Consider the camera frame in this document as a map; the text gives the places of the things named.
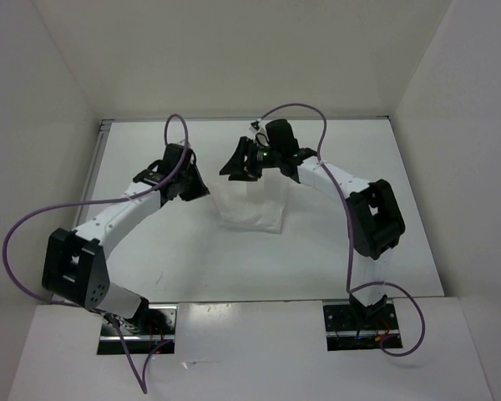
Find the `white pleated skirt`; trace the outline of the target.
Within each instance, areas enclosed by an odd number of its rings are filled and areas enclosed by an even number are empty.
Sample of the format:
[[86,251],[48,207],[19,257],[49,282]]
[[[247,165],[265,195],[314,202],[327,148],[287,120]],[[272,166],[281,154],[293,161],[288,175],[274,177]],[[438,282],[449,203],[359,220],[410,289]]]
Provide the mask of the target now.
[[280,173],[265,172],[256,182],[219,177],[210,194],[222,226],[280,234],[290,184]]

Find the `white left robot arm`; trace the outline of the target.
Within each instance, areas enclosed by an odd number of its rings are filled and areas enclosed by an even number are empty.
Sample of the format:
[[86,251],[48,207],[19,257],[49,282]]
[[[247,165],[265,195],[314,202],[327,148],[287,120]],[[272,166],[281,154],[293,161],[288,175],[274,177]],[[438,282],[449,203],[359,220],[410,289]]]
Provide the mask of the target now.
[[194,201],[208,193],[195,152],[167,145],[162,159],[140,171],[118,202],[70,231],[58,228],[50,235],[43,287],[86,310],[118,318],[130,333],[161,327],[163,318],[146,297],[111,282],[107,260],[139,223],[169,201]]

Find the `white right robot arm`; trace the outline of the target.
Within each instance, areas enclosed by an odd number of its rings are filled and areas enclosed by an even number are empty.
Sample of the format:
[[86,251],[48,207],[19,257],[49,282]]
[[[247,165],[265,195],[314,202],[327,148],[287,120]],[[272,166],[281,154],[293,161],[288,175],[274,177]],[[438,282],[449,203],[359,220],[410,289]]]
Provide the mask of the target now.
[[256,120],[250,131],[251,137],[240,137],[220,174],[231,181],[255,182],[264,170],[277,169],[343,206],[347,213],[349,318],[356,327],[370,327],[387,301],[378,274],[406,230],[391,185],[383,179],[357,178],[325,162],[317,151],[301,147],[286,119],[267,124]]

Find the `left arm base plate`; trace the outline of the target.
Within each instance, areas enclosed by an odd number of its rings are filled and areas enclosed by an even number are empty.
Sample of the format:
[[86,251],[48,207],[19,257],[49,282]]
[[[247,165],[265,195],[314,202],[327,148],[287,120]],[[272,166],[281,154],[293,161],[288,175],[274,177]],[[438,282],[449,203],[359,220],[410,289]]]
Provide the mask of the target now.
[[[117,318],[119,329],[131,355],[175,353],[175,332],[178,306],[176,304],[151,304],[149,306],[153,320],[143,328],[136,328],[122,318]],[[124,349],[114,326],[103,318],[98,355],[124,355]]]

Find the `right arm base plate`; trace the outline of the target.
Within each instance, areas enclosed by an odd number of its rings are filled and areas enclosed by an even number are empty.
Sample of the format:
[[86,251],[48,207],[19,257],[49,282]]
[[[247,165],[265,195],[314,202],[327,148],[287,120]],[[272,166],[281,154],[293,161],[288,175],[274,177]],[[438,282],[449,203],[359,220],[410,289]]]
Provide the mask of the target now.
[[364,323],[357,322],[347,301],[322,305],[328,352],[402,348],[395,307],[388,302],[383,311]]

